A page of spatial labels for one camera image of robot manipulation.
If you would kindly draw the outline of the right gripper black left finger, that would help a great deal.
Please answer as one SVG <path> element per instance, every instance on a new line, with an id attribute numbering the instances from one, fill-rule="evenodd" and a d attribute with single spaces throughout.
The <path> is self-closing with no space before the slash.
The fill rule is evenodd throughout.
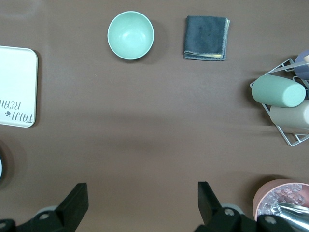
<path id="1" fill-rule="evenodd" d="M 45 210 L 29 221 L 16 225 L 13 219 L 2 219 L 2 232 L 74 232 L 88 210 L 86 183 L 77 184 L 55 210 Z"/>

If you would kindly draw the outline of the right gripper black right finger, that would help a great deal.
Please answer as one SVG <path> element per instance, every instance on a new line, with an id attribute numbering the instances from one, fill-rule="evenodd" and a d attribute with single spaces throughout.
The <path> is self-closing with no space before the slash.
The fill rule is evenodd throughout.
<path id="1" fill-rule="evenodd" d="M 198 182 L 198 208 L 203 219 L 196 232 L 293 232 L 279 216 L 259 216 L 257 221 L 231 207 L 222 207 L 208 182 Z"/>

